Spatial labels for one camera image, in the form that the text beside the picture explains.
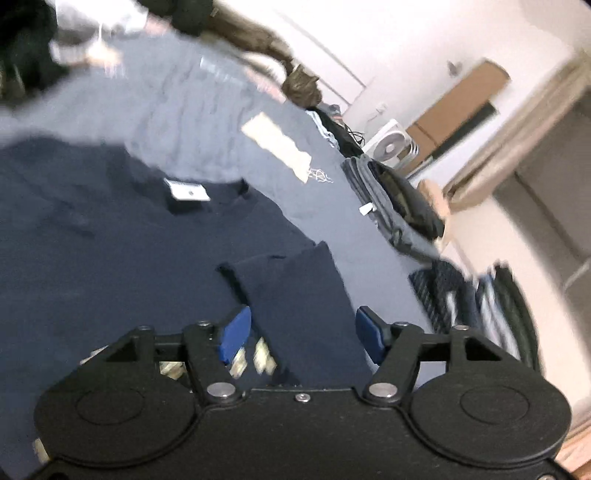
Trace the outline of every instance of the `white label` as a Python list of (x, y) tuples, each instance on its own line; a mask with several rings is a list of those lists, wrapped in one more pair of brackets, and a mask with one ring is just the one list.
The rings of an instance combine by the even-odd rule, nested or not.
[(375, 212), (375, 205), (371, 202), (366, 203), (365, 205), (359, 207), (359, 212), (361, 215), (366, 216), (369, 212)]
[(283, 134), (281, 128), (264, 113), (259, 113), (242, 125), (242, 133), (254, 140), (259, 147), (268, 150), (293, 170), (303, 183), (308, 182), (312, 157), (298, 150), (296, 143)]
[(211, 200), (203, 185), (169, 179), (164, 179), (164, 181), (170, 187), (170, 193), (175, 200), (192, 200), (197, 202), (209, 202)]

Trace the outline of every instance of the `black jacket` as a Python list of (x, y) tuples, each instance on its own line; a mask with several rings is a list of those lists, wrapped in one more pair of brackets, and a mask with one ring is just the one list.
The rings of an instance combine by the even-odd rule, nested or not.
[(56, 12), (44, 0), (0, 2), (0, 100), (44, 90), (67, 72), (49, 53), (56, 31)]
[(201, 34), (213, 11), (213, 0), (139, 0), (139, 3), (153, 15), (170, 18), (174, 28), (192, 37)]

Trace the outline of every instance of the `navy t-shirt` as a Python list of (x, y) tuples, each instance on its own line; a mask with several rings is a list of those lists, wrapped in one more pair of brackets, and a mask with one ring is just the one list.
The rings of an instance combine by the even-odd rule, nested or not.
[[(245, 181), (203, 183), (211, 201), (178, 202), (164, 174), (123, 147), (37, 138), (0, 159), (0, 465), (15, 477), (37, 466), (38, 396), (90, 351), (139, 325), (166, 334), (222, 320), (239, 296), (221, 264), (315, 247)], [(332, 279), (341, 293), (327, 306), (345, 292)], [(345, 318), (322, 318), (350, 323), (347, 336), (344, 300)], [(299, 321), (298, 312), (280, 320)], [(361, 346), (351, 354), (359, 361)]]

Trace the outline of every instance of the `clothing tag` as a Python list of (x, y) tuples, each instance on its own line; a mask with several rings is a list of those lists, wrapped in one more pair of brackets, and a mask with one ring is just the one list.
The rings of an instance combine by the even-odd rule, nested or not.
[(369, 212), (375, 212), (375, 205), (371, 202), (359, 207), (361, 215), (366, 216)]
[(164, 179), (164, 181), (170, 187), (170, 193), (175, 200), (192, 200), (197, 202), (209, 202), (211, 200), (203, 185), (169, 179)]

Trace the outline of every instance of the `beige curtain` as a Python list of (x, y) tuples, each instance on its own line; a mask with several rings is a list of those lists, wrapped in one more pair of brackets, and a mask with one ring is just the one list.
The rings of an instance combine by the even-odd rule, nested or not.
[(591, 57), (580, 52), (539, 89), (444, 188), (452, 211), (476, 206), (509, 177), (524, 157), (583, 96)]

